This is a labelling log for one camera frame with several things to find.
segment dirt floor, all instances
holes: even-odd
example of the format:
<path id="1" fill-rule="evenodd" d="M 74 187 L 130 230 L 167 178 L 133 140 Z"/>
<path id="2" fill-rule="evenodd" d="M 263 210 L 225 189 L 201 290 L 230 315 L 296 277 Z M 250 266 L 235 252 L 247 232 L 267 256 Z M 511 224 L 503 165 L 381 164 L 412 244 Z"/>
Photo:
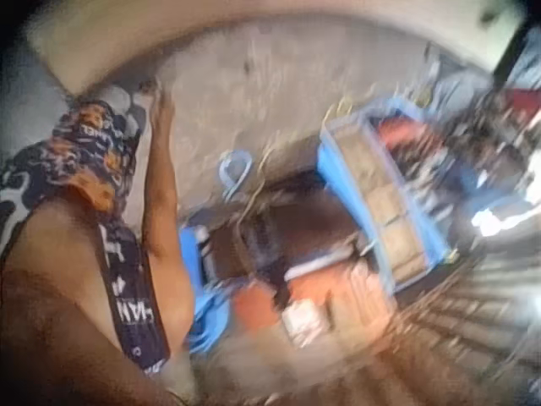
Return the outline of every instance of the dirt floor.
<path id="1" fill-rule="evenodd" d="M 403 89 L 419 77 L 427 42 L 358 20 L 270 19 L 213 30 L 180 48 L 146 56 L 125 69 L 156 69 L 173 78 L 177 114 L 172 156 L 180 214 L 219 200 L 217 166 L 232 149 L 254 158 L 320 128 L 332 103 Z M 150 137 L 141 142 L 125 218 L 139 228 Z"/>

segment skin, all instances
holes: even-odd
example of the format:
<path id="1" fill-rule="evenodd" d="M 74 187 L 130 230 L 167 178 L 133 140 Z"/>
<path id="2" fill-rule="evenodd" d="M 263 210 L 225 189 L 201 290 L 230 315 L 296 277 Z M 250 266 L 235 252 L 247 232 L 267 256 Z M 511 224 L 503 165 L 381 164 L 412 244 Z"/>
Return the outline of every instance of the skin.
<path id="1" fill-rule="evenodd" d="M 192 323 L 194 298 L 178 246 L 168 94 L 151 112 L 143 245 L 172 356 Z M 101 241 L 74 192 L 40 205 L 2 273 L 2 383 L 25 404 L 174 405 L 126 358 L 101 279 Z"/>

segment person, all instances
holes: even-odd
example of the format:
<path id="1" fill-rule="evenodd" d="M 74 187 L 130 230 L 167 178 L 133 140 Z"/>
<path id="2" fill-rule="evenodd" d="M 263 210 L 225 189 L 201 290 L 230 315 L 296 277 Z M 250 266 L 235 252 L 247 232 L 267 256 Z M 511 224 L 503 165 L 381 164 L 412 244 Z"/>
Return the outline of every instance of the person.
<path id="1" fill-rule="evenodd" d="M 157 85 L 133 95 L 112 86 L 4 168 L 2 382 L 27 403 L 176 404 L 145 376 L 180 350 L 194 315 L 176 226 L 173 116 Z M 147 121 L 139 241 L 122 212 Z"/>

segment concrete floor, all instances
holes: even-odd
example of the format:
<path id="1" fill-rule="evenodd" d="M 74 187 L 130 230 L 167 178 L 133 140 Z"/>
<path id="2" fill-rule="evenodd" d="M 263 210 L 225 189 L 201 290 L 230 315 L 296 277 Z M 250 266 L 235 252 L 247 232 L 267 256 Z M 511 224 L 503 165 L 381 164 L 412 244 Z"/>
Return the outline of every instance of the concrete floor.
<path id="1" fill-rule="evenodd" d="M 217 201 L 217 165 L 225 151 L 254 158 L 320 128 L 332 103 L 362 99 L 370 87 L 390 94 L 421 74 L 425 40 L 350 19 L 268 19 L 213 30 L 189 44 L 171 44 L 125 67 L 117 76 L 144 77 L 156 68 L 173 79 L 176 117 L 172 159 L 180 214 Z M 66 108 L 56 81 L 24 47 L 3 67 L 2 157 L 47 137 Z M 139 229 L 150 135 L 138 151 L 134 187 L 125 212 Z M 187 358 L 172 362 L 167 385 L 192 392 Z"/>

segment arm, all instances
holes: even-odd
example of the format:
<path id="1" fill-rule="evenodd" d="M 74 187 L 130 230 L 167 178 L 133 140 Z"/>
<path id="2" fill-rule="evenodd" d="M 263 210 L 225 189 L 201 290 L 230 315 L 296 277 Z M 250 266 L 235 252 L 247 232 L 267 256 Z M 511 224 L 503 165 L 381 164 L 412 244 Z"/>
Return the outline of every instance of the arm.
<path id="1" fill-rule="evenodd" d="M 194 299 L 184 269 L 177 229 L 177 188 L 169 152 L 174 106 L 169 94 L 155 102 L 145 179 L 143 245 L 149 255 L 156 300 L 172 352 L 179 349 L 194 316 Z"/>
<path id="2" fill-rule="evenodd" d="M 20 269 L 2 278 L 3 392 L 21 404 L 176 404 L 44 278 Z"/>

